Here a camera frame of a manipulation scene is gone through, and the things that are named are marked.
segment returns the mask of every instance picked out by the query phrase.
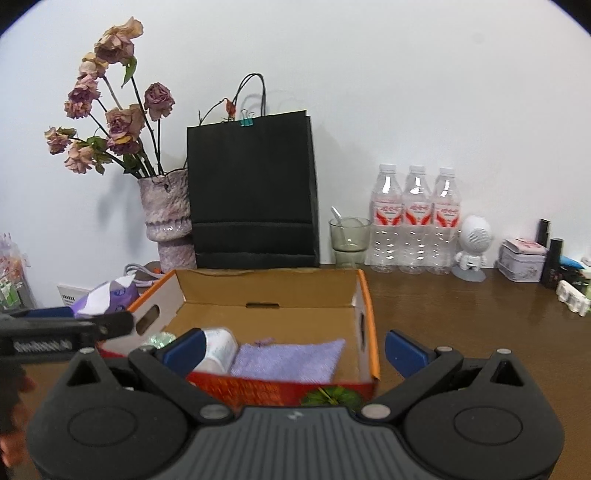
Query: teal binder clip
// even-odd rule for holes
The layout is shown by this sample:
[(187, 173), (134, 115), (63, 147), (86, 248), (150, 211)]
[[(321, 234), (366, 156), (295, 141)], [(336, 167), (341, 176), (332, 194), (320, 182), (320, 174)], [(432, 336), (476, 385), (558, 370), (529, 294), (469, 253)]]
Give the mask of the teal binder clip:
[(242, 118), (240, 120), (241, 127), (252, 127), (254, 124), (253, 117), (255, 116), (254, 112), (249, 112), (246, 109), (241, 110)]

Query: gray ribbed panel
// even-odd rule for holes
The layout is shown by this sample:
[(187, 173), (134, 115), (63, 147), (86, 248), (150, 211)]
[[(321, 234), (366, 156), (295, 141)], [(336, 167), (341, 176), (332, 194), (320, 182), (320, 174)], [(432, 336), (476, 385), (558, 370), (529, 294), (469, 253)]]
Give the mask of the gray ribbed panel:
[(155, 480), (435, 480), (386, 427), (345, 408), (246, 408), (234, 423), (201, 429)]

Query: bottle cap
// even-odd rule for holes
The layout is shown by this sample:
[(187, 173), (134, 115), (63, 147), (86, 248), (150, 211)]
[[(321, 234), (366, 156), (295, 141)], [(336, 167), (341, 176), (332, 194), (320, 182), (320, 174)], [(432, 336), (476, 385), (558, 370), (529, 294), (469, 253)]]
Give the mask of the bottle cap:
[(441, 167), (439, 169), (439, 175), (442, 177), (455, 177), (456, 176), (456, 169), (449, 168), (449, 167)]
[(425, 173), (425, 165), (410, 165), (410, 173)]
[(391, 163), (381, 163), (379, 165), (379, 170), (387, 173), (396, 173), (396, 165), (392, 165)]

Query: clear plastic bottle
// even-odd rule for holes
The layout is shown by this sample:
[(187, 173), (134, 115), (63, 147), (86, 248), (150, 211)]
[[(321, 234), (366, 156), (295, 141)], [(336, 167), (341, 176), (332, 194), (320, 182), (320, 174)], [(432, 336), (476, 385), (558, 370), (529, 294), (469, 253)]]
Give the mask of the clear plastic bottle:
[(391, 272), (398, 265), (397, 248), (402, 222), (402, 189), (396, 181), (396, 165), (381, 164), (371, 197), (371, 268)]
[(440, 168), (433, 192), (433, 226), (428, 258), (428, 270), (431, 273), (443, 275), (452, 268), (461, 204), (455, 170)]
[(404, 251), (400, 270), (413, 275), (423, 273), (427, 257), (427, 236), (431, 228), (431, 190), (425, 167), (411, 165), (404, 186)]

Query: lavender towel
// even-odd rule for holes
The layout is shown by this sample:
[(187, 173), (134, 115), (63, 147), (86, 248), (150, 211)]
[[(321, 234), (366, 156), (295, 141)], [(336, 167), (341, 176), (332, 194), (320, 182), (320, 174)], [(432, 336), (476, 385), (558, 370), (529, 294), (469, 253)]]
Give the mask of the lavender towel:
[(299, 383), (330, 383), (345, 340), (318, 345), (242, 345), (233, 377)]

